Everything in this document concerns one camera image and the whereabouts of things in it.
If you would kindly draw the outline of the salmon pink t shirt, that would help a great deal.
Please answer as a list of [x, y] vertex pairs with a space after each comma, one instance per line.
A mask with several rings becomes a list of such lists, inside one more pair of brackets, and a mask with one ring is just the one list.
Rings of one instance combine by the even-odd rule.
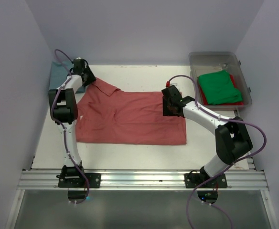
[[125, 92], [97, 79], [77, 104], [80, 143], [180, 146], [186, 121], [164, 116], [161, 92]]

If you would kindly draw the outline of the clear plastic bin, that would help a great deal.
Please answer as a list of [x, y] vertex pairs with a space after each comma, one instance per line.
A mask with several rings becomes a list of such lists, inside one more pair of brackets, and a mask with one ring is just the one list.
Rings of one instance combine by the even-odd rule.
[[[250, 88], [247, 86], [243, 73], [240, 68], [240, 61], [232, 52], [191, 52], [189, 53], [189, 62], [191, 69], [191, 77], [195, 80], [207, 73], [214, 73], [221, 70], [226, 70], [229, 74], [233, 75], [237, 84], [237, 89], [242, 94], [243, 105], [229, 105], [205, 106], [214, 111], [233, 111], [242, 110], [252, 105], [252, 98], [250, 95]], [[200, 92], [198, 92], [198, 102], [201, 103]]]

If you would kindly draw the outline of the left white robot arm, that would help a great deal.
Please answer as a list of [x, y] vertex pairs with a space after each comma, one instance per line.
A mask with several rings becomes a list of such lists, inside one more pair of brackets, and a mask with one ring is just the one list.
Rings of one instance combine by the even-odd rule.
[[50, 116], [58, 126], [64, 149], [64, 165], [58, 176], [58, 186], [67, 188], [89, 185], [76, 143], [78, 108], [75, 93], [79, 88], [85, 88], [96, 80], [85, 59], [76, 58], [72, 63], [73, 68], [68, 71], [63, 83], [48, 92]]

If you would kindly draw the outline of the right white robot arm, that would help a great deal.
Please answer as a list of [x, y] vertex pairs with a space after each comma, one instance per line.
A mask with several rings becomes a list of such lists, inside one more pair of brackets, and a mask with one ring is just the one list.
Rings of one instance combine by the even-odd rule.
[[227, 187], [226, 182], [221, 181], [225, 179], [223, 175], [209, 182], [207, 180], [226, 169], [253, 148], [246, 126], [236, 123], [236, 121], [241, 122], [242, 119], [238, 116], [233, 119], [225, 117], [225, 120], [222, 121], [221, 116], [211, 110], [207, 110], [211, 115], [206, 114], [199, 109], [194, 98], [182, 97], [174, 85], [166, 87], [161, 92], [164, 116], [177, 116], [192, 120], [215, 136], [216, 155], [198, 172], [193, 170], [186, 173], [184, 175], [185, 186], [191, 188], [205, 182], [202, 185], [203, 188], [214, 187], [216, 184], [220, 187]]

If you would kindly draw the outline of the blue folded t shirt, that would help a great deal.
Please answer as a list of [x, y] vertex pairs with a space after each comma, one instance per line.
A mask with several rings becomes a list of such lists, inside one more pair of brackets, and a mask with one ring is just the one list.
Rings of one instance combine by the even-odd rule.
[[[63, 64], [70, 70], [73, 68], [73, 64], [69, 61], [63, 61]], [[59, 62], [52, 62], [51, 73], [50, 73], [50, 83], [49, 90], [56, 89], [66, 80], [68, 73], [64, 66], [62, 66]], [[86, 88], [81, 86], [77, 93], [85, 93]]]

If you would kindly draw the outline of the red folded t shirt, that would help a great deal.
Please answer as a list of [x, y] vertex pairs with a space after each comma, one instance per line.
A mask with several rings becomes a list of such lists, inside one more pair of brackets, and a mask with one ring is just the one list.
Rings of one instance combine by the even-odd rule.
[[[237, 88], [237, 84], [236, 84], [236, 82], [235, 82], [235, 80], [234, 80], [233, 75], [230, 75], [230, 80], [231, 80], [232, 84], [234, 85], [234, 87]], [[202, 90], [200, 84], [197, 83], [197, 85], [198, 85], [198, 89], [199, 89], [199, 92], [200, 92], [201, 103], [202, 103], [204, 106], [208, 106], [209, 103], [208, 103], [208, 101], [207, 101], [207, 99], [206, 99], [206, 96], [205, 96], [205, 94], [204, 94], [204, 92], [203, 92], [203, 90]], [[235, 103], [217, 104], [217, 106], [243, 105], [243, 104], [244, 104], [244, 103], [243, 103], [243, 100], [241, 100], [240, 102], [235, 102]]]

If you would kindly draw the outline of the green folded t shirt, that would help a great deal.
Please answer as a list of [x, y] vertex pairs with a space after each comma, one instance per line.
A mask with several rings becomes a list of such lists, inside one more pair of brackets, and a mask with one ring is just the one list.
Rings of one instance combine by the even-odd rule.
[[202, 74], [198, 77], [208, 105], [233, 104], [243, 101], [241, 92], [234, 86], [226, 70]]

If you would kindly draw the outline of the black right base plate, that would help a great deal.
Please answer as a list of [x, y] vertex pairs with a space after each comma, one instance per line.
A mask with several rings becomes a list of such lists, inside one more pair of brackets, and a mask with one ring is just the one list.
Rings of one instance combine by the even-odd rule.
[[200, 186], [200, 188], [227, 188], [227, 180], [225, 174], [222, 174], [218, 176], [217, 178], [214, 178], [211, 181], [208, 181], [209, 178], [203, 177], [200, 173], [197, 173], [196, 171], [192, 171], [189, 173], [184, 174], [184, 182], [186, 188], [195, 188], [199, 186], [201, 183], [204, 183]]

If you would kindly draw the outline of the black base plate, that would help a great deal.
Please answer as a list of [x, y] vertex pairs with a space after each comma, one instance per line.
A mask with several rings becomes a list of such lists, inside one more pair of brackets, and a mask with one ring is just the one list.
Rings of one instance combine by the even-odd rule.
[[[100, 173], [85, 173], [86, 179], [89, 183], [89, 188], [99, 188], [101, 183]], [[67, 177], [64, 178], [62, 175], [57, 175], [59, 179], [58, 187], [60, 188], [83, 188], [87, 187], [86, 179], [80, 175], [79, 177]]]
[[186, 188], [195, 188], [199, 186], [201, 183], [204, 183], [200, 186], [200, 188], [227, 188], [227, 180], [225, 174], [222, 174], [218, 176], [217, 178], [214, 178], [211, 181], [208, 181], [209, 178], [203, 177], [200, 173], [197, 173], [196, 171], [192, 171], [189, 173], [184, 174], [184, 182]]

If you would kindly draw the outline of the aluminium mounting rail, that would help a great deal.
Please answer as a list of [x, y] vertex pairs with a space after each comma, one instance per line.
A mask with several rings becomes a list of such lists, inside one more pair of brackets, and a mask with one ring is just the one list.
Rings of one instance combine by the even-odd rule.
[[[19, 190], [58, 190], [59, 170], [33, 169], [23, 171]], [[98, 190], [186, 190], [187, 171], [183, 170], [94, 170]], [[264, 172], [229, 170], [216, 180], [218, 190], [268, 190]]]

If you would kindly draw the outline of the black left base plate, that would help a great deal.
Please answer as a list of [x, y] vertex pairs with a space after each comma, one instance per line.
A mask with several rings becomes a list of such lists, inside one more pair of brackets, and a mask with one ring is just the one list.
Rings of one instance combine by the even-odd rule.
[[[89, 188], [99, 188], [101, 183], [100, 173], [85, 173], [86, 179], [89, 183]], [[83, 188], [87, 187], [86, 179], [80, 175], [79, 177], [67, 177], [64, 178], [62, 175], [57, 175], [59, 179], [58, 187], [60, 188]]]

